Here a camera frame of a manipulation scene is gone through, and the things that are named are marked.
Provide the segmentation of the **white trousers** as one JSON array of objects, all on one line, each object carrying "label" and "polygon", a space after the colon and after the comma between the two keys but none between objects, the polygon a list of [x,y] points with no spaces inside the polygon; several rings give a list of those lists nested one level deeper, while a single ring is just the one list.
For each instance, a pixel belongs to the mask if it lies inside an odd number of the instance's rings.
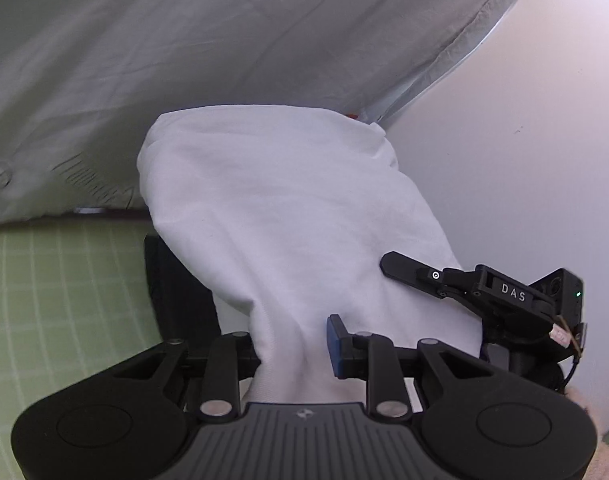
[{"label": "white trousers", "polygon": [[261,364],[250,402],[364,399],[333,374],[326,321],[389,337],[435,338],[476,354],[465,308],[382,274],[388,252],[453,268],[439,221],[375,124],[321,108],[232,105],[161,115],[137,157],[161,238],[224,304],[249,315]]}]

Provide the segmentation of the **green grid mat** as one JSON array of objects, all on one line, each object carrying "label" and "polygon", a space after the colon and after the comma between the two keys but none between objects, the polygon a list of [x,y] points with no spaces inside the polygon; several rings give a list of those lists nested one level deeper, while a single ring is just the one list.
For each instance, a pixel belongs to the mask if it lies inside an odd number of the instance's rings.
[{"label": "green grid mat", "polygon": [[33,402],[156,344],[147,221],[0,226],[0,479],[21,474],[10,430]]}]

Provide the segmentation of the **carrot print white sheet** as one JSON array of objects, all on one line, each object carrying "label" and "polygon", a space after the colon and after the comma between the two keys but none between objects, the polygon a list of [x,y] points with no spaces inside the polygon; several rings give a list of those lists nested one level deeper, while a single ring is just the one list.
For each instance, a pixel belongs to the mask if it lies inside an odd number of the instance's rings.
[{"label": "carrot print white sheet", "polygon": [[142,206],[161,114],[321,107],[382,122],[518,0],[0,0],[0,223]]}]

